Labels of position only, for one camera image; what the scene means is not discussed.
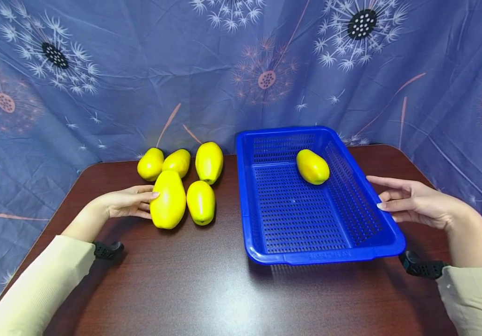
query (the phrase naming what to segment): yellow fruit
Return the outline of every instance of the yellow fruit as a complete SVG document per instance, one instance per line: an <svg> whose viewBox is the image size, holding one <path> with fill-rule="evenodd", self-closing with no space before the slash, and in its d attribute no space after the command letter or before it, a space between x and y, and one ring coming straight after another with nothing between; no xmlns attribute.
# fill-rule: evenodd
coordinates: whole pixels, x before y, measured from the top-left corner
<svg viewBox="0 0 482 336"><path fill-rule="evenodd" d="M297 169L308 183L319 185L329 178L327 162L309 149L297 153Z"/></svg>
<svg viewBox="0 0 482 336"><path fill-rule="evenodd" d="M208 225L215 216L215 192L204 181L196 181L187 190L187 206L194 223Z"/></svg>
<svg viewBox="0 0 482 336"><path fill-rule="evenodd" d="M219 145L206 142L196 152L196 172L201 181L213 184L222 171L224 158Z"/></svg>
<svg viewBox="0 0 482 336"><path fill-rule="evenodd" d="M155 181L163 169L163 161L163 152L159 148L150 148L138 162L139 176L146 181Z"/></svg>
<svg viewBox="0 0 482 336"><path fill-rule="evenodd" d="M177 171L179 177L184 178L189 170L191 154L186 149L178 149L164 159L163 171Z"/></svg>
<svg viewBox="0 0 482 336"><path fill-rule="evenodd" d="M176 171L163 171L153 187L159 197L149 203L153 224L160 229L173 229L185 213L185 189Z"/></svg>

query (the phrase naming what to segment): perforated basket bottom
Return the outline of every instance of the perforated basket bottom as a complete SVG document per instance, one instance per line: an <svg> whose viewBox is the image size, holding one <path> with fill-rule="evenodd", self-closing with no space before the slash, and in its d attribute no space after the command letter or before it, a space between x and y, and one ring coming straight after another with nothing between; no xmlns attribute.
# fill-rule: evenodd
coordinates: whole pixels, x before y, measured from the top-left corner
<svg viewBox="0 0 482 336"><path fill-rule="evenodd" d="M327 188L306 183L294 162L253 166L266 253L350 248Z"/></svg>

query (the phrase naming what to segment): wooden table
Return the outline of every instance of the wooden table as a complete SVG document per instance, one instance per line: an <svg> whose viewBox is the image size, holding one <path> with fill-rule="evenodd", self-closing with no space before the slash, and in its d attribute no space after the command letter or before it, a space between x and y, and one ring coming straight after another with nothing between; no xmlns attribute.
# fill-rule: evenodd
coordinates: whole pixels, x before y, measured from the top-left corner
<svg viewBox="0 0 482 336"><path fill-rule="evenodd" d="M386 145L350 148L364 173L429 183ZM39 237L19 275L93 198L142 184L137 162L86 169ZM185 188L197 178L191 169ZM149 220L111 219L99 240L125 245L120 263L97 260L45 335L456 335L436 282L407 275L398 258L320 266L262 266L245 253L235 156L214 185L216 222L188 211L172 231ZM446 237L400 225L409 250L449 261Z"/></svg>

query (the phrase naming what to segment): blue plastic basket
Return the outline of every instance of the blue plastic basket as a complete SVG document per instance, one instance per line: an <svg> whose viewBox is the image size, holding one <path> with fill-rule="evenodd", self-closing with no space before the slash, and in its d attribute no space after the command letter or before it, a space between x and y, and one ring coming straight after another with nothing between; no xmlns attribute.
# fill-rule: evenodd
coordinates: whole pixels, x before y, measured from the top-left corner
<svg viewBox="0 0 482 336"><path fill-rule="evenodd" d="M400 254L404 235L335 131L294 127L237 135L242 227L251 259L265 265L361 261ZM326 160L330 177L307 183L297 153Z"/></svg>

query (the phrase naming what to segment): beige sleeve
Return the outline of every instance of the beige sleeve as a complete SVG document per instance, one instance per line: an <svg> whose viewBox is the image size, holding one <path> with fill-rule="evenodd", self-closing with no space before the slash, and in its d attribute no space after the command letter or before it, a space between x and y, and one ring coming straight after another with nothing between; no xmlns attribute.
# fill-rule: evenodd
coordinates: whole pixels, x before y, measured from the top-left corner
<svg viewBox="0 0 482 336"><path fill-rule="evenodd" d="M437 283L458 334L482 336L482 268L447 266Z"/></svg>
<svg viewBox="0 0 482 336"><path fill-rule="evenodd" d="M95 245L56 236L0 301L0 336L42 335L50 319L86 276Z"/></svg>

